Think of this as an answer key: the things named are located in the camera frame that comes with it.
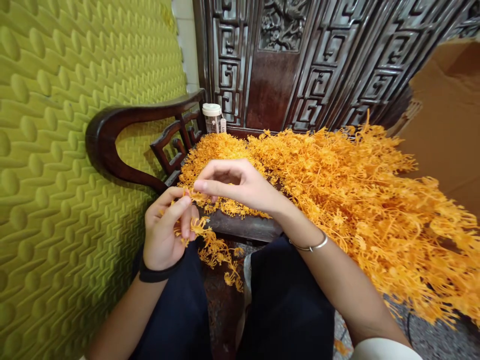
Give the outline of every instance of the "hand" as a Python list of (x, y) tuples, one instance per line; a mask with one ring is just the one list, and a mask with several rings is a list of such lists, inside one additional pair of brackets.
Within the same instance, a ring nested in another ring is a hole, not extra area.
[[(169, 187), (145, 213), (145, 247), (143, 261), (150, 270), (165, 270), (177, 263), (185, 252), (181, 238), (193, 241), (196, 234), (190, 231), (192, 218), (199, 218), (199, 211), (184, 190)], [(170, 206), (172, 200), (181, 198)], [(181, 236), (175, 236), (174, 225), (180, 219)]]
[(210, 161), (193, 188), (210, 195), (212, 202), (218, 197), (230, 198), (271, 216), (284, 201), (288, 202), (247, 159)]

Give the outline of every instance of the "finger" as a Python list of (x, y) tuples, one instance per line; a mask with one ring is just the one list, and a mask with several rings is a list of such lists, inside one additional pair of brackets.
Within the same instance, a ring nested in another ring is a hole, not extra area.
[[(195, 205), (192, 205), (190, 209), (191, 209), (191, 218), (199, 219), (200, 218), (199, 209)], [(197, 237), (197, 234), (194, 233), (193, 231), (190, 231), (190, 241), (195, 240), (196, 237)]]
[(172, 200), (179, 199), (182, 196), (184, 196), (183, 188), (171, 186), (160, 195), (154, 204), (169, 206)]
[(190, 236), (190, 222), (192, 220), (192, 207), (195, 207), (195, 205), (190, 205), (190, 209), (187, 209), (180, 218), (181, 237), (184, 239), (188, 239)]
[(230, 174), (241, 177), (245, 168), (245, 159), (211, 160), (198, 175), (198, 180), (209, 180), (215, 175)]
[(189, 196), (182, 197), (165, 211), (160, 219), (161, 225), (166, 229), (172, 229), (177, 220), (188, 210), (191, 203), (192, 199)]
[(171, 186), (167, 190), (163, 192), (160, 197), (155, 200), (155, 202), (150, 205), (150, 207), (147, 209), (145, 216), (150, 217), (150, 216), (157, 216), (159, 214), (159, 211), (161, 207), (168, 207), (170, 206), (170, 203), (172, 200), (181, 198), (184, 195), (184, 190), (181, 187), (175, 187)]
[(234, 199), (238, 194), (238, 185), (228, 185), (216, 180), (197, 180), (193, 184), (195, 190), (212, 197)]

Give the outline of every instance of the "cardboard box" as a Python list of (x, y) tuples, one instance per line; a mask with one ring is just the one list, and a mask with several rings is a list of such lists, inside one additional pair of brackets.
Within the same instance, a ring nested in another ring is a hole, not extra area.
[(410, 81), (414, 114), (396, 134), (399, 149), (414, 154), (419, 170), (440, 190), (480, 219), (480, 42), (439, 45)]

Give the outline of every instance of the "dark pants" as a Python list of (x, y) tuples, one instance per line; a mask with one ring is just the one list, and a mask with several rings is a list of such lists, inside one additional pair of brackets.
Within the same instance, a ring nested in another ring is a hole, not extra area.
[[(168, 280), (131, 359), (212, 358), (197, 243)], [(252, 303), (237, 358), (331, 359), (335, 310), (287, 238), (253, 253), (251, 268)]]

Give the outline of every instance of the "pile of orange strands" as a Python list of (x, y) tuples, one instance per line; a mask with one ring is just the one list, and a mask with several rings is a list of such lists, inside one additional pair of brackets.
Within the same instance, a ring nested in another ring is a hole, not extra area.
[[(411, 155), (395, 149), (399, 143), (383, 127), (368, 124), (358, 132), (353, 127), (313, 134), (287, 130), (275, 136), (265, 131), (248, 141), (210, 134), (190, 151), (180, 186), (191, 189), (211, 159), (247, 158), (272, 184), (279, 182), (283, 193), (356, 261), (381, 293), (406, 302), (430, 323), (453, 324), (457, 309), (480, 326), (477, 219), (447, 199), (437, 180), (399, 177), (416, 169)], [(201, 196), (195, 200), (208, 214), (220, 209), (230, 216), (268, 217), (231, 199), (216, 204)], [(205, 221), (194, 229), (206, 235), (200, 257), (212, 267), (226, 261), (232, 273), (225, 280), (240, 291), (237, 264), (226, 255), (224, 241), (204, 229)], [(449, 239), (456, 251), (442, 247)]]

